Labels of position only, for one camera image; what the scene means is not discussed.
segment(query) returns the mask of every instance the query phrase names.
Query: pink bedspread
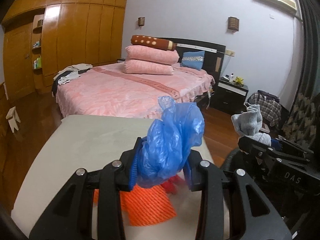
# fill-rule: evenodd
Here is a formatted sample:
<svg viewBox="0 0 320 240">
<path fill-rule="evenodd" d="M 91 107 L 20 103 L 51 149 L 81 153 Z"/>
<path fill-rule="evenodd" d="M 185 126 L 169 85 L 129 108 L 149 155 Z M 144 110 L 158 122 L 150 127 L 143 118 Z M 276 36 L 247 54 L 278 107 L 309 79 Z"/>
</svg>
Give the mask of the pink bedspread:
<svg viewBox="0 0 320 240">
<path fill-rule="evenodd" d="M 123 63 L 100 68 L 122 73 Z M 176 102 L 190 102 L 209 90 L 213 77 L 199 78 L 190 73 L 174 70 L 172 76 L 128 74 L 159 82 L 180 92 Z M 70 83 L 58 86 L 56 101 L 63 117 L 72 114 L 91 114 L 135 118 L 159 118 L 158 97 L 167 96 L 148 85 L 121 77 L 88 70 Z"/>
</svg>

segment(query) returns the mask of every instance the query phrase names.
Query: blue plastic bag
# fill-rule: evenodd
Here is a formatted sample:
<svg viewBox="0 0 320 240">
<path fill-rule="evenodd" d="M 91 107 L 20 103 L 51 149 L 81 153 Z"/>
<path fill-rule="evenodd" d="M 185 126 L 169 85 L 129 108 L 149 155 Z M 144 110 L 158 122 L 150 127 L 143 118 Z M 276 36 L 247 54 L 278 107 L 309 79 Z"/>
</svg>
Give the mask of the blue plastic bag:
<svg viewBox="0 0 320 240">
<path fill-rule="evenodd" d="M 138 152 L 137 183 L 141 187 L 159 185 L 176 175 L 184 166 L 193 146 L 200 146 L 204 119 L 196 103 L 175 103 L 158 98 L 162 120 L 154 120 Z"/>
</svg>

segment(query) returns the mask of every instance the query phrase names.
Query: wooden wardrobe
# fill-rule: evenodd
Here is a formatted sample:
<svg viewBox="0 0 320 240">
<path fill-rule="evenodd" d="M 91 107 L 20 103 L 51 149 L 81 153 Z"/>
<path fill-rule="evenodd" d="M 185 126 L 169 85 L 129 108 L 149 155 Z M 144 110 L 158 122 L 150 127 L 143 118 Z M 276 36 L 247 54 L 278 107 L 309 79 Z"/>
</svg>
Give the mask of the wooden wardrobe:
<svg viewBox="0 0 320 240">
<path fill-rule="evenodd" d="M 49 92 L 53 77 L 67 66 L 116 63 L 125 5 L 126 0 L 15 0 L 2 21 L 9 100 Z M 38 40 L 41 47 L 33 49 Z M 33 69 L 39 57 L 41 68 Z"/>
</svg>

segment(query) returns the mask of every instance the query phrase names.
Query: dark curtain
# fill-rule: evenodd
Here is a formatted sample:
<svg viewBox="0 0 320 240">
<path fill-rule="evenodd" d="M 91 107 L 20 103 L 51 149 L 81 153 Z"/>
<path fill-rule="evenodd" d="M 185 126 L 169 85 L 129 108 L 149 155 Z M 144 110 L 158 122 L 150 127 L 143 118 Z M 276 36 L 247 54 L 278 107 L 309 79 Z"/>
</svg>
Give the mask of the dark curtain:
<svg viewBox="0 0 320 240">
<path fill-rule="evenodd" d="M 320 16 L 310 0 L 299 0 L 304 30 L 304 57 L 298 92 L 283 126 L 288 140 L 309 148 L 316 137 L 315 104 L 320 92 Z"/>
</svg>

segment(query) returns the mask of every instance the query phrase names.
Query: stack of folded blankets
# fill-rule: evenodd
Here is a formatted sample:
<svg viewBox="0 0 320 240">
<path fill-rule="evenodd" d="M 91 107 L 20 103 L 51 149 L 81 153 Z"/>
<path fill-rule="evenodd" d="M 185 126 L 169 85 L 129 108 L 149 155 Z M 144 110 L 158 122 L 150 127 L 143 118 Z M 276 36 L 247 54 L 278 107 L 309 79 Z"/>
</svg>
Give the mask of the stack of folded blankets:
<svg viewBox="0 0 320 240">
<path fill-rule="evenodd" d="M 134 35 L 124 64 L 127 74 L 173 75 L 172 65 L 179 60 L 176 44 L 169 40 Z"/>
</svg>

